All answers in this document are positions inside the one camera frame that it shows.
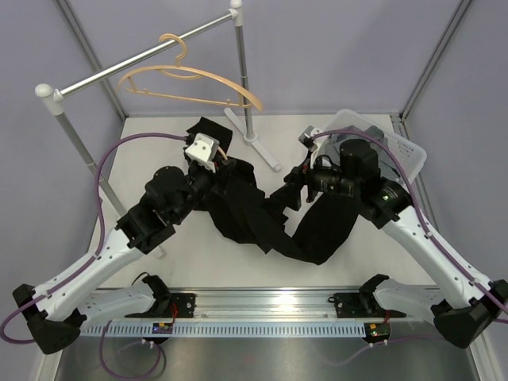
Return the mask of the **wooden hanger front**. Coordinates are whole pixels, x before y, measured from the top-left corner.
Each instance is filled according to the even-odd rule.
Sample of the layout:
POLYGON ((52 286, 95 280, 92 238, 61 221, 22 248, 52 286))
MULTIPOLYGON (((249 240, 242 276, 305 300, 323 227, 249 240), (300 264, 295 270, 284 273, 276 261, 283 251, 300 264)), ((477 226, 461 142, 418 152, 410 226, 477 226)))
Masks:
POLYGON ((194 103, 202 103, 211 106, 228 106, 234 108, 240 108, 244 110, 251 110, 254 108, 255 110, 262 112, 264 111, 264 104, 261 100, 254 95, 250 90, 246 87, 236 83, 230 79, 227 79, 223 76, 215 74, 210 71, 204 71, 202 69, 198 69, 195 67, 188 67, 182 64, 183 59, 187 56, 188 47, 184 40, 175 34, 165 33, 159 37, 159 42, 168 42, 169 40, 175 40, 177 45, 180 46, 181 52, 175 57, 173 64, 158 64, 158 65, 148 65, 139 68, 132 69, 124 74, 118 81, 115 91, 120 92, 125 90, 131 94, 138 94, 144 96, 151 96, 157 98, 167 98, 178 100, 182 102, 194 102, 194 103), (147 75, 148 73, 157 74, 160 78, 168 78, 174 79, 178 81, 211 81, 212 83, 220 83, 222 86, 229 88, 232 90, 236 96, 237 100, 234 102, 231 98, 227 98, 226 100, 218 100, 218 99, 209 99, 209 98, 196 98, 196 97, 188 97, 177 94, 169 94, 164 92, 157 92, 149 90, 147 87, 140 87, 136 84, 136 80, 139 79, 142 75, 147 75))

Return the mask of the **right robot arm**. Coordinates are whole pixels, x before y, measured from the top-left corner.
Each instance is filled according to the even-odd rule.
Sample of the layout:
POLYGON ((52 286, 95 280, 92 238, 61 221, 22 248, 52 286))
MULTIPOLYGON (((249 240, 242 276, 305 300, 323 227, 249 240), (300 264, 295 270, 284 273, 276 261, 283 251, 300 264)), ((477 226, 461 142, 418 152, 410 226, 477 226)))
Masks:
POLYGON ((285 177, 287 206, 298 210, 300 191, 308 190, 336 201, 344 198, 353 210, 398 242, 425 269, 439 288, 437 293, 398 283, 378 274, 359 290, 363 312, 376 315, 397 311, 434 325, 457 348, 467 348, 501 312, 507 302, 507 282, 492 281, 476 272, 429 224, 408 186, 382 177, 378 152, 356 138, 339 147, 339 160, 329 165, 313 155, 285 177))

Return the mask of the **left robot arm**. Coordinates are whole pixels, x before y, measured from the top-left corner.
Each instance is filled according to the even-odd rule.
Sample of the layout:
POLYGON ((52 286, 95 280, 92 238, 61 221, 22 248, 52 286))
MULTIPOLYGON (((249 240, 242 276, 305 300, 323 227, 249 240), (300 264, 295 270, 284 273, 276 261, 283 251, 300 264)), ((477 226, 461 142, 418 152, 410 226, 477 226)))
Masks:
POLYGON ((36 287, 22 284, 13 297, 44 354, 72 344, 82 332, 117 318, 156 318, 166 314, 171 293, 164 281, 150 275, 138 285, 96 293, 96 289, 127 265, 143 258, 175 234, 175 227, 210 193, 225 189, 234 159, 211 166, 190 163, 188 171, 162 167, 146 184, 140 201, 108 233, 101 233, 95 251, 36 287))

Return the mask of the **black shirt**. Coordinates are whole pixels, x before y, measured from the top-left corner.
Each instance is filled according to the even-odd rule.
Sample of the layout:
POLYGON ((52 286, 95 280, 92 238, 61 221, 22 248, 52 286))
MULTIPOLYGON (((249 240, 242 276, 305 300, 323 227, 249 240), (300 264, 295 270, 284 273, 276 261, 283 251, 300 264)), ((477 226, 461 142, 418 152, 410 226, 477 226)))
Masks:
POLYGON ((257 187, 254 167, 238 159, 224 194, 209 193, 196 207, 206 211, 219 233, 263 252, 321 265, 348 239, 359 217, 350 198, 323 194, 304 214, 293 235, 285 232, 287 207, 257 187))

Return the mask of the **grey button shirt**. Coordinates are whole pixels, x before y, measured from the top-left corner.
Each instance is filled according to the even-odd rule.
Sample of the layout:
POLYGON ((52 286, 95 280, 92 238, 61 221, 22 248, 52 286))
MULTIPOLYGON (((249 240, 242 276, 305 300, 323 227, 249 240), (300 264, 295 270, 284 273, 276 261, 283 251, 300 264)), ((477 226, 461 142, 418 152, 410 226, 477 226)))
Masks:
MULTIPOLYGON (((388 139, 385 133, 379 129, 375 125, 370 125, 366 130, 361 130, 354 125, 349 125, 344 128, 345 131, 353 131, 357 133, 362 133, 363 135, 369 136, 372 139, 382 143, 384 146, 388 147, 388 139)), ((333 134, 327 137, 326 140, 323 141, 323 145, 321 146, 321 154, 328 156, 328 159, 325 161, 326 165, 330 164, 340 164, 340 148, 343 143, 347 140, 363 140, 368 142, 370 147, 377 153, 378 159, 377 164, 380 169, 380 175, 386 179, 399 182, 402 178, 398 169, 394 165, 393 160, 387 155, 387 153, 380 148, 377 144, 374 144, 370 140, 366 140, 364 137, 360 137, 357 135, 351 134, 333 134)))

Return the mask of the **wooden hanger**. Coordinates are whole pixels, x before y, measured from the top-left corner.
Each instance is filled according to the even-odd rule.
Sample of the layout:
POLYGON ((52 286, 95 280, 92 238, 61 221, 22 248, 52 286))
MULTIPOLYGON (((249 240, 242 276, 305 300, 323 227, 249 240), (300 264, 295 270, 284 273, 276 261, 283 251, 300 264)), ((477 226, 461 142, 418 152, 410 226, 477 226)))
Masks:
POLYGON ((220 146, 217 147, 217 154, 219 155, 220 160, 228 160, 229 159, 225 150, 220 146))
POLYGON ((159 42, 168 42, 169 40, 175 40, 177 45, 180 46, 181 52, 175 57, 173 64, 158 64, 158 65, 148 65, 139 68, 132 69, 124 74, 118 81, 115 91, 120 92, 125 90, 131 94, 138 94, 144 96, 151 96, 157 98, 167 98, 178 100, 182 102, 194 102, 194 103, 202 103, 211 106, 228 106, 234 108, 240 108, 244 110, 251 110, 254 108, 255 110, 262 112, 264 111, 264 104, 261 100, 254 95, 250 90, 246 87, 236 83, 230 79, 227 79, 223 76, 215 74, 210 71, 204 71, 202 69, 198 69, 195 67, 188 67, 182 64, 183 59, 187 56, 188 47, 184 40, 175 34, 165 33, 159 37, 159 42), (157 92, 149 90, 147 87, 140 87, 136 84, 136 80, 139 79, 142 75, 147 75, 148 73, 157 74, 160 78, 168 78, 174 79, 178 81, 211 81, 212 83, 220 83, 222 86, 229 88, 232 90, 236 96, 237 100, 234 102, 231 98, 227 98, 226 100, 218 100, 218 99, 209 99, 209 98, 196 98, 196 97, 188 97, 177 94, 169 94, 164 92, 157 92))

